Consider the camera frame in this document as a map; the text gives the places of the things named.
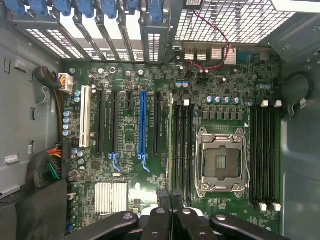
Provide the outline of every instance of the perforated metal panel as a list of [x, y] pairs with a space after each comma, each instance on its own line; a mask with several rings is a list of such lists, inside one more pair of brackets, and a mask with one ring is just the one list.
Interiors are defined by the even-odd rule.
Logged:
[[[199, 13], [222, 30], [229, 42], [245, 44], [259, 43], [294, 15], [277, 12], [269, 0], [204, 0]], [[224, 42], [193, 10], [182, 10], [175, 39]]]

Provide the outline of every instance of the blue pcie slot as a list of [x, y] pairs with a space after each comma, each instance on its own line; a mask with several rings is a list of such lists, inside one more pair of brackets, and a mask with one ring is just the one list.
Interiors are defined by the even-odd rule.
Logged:
[[139, 123], [139, 149], [138, 159], [141, 160], [143, 169], [150, 173], [147, 168], [147, 92], [140, 92], [140, 123]]

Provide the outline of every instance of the motherboard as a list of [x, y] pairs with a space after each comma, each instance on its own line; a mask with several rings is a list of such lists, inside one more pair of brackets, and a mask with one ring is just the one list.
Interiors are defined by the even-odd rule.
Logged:
[[277, 57], [212, 71], [67, 62], [64, 72], [75, 230], [120, 211], [141, 216], [168, 189], [206, 218], [226, 212], [279, 232]]

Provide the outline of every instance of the white pci slot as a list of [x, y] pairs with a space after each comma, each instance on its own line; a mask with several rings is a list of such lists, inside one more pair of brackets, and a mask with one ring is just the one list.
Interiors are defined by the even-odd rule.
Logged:
[[89, 147], [90, 143], [91, 87], [81, 87], [80, 111], [80, 148]]

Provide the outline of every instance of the cpu socket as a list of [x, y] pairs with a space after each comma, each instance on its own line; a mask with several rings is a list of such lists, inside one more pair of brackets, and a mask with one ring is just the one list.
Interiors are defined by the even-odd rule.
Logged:
[[235, 192], [241, 197], [250, 179], [247, 142], [242, 128], [234, 134], [208, 133], [200, 127], [196, 137], [195, 187], [200, 198], [207, 192]]

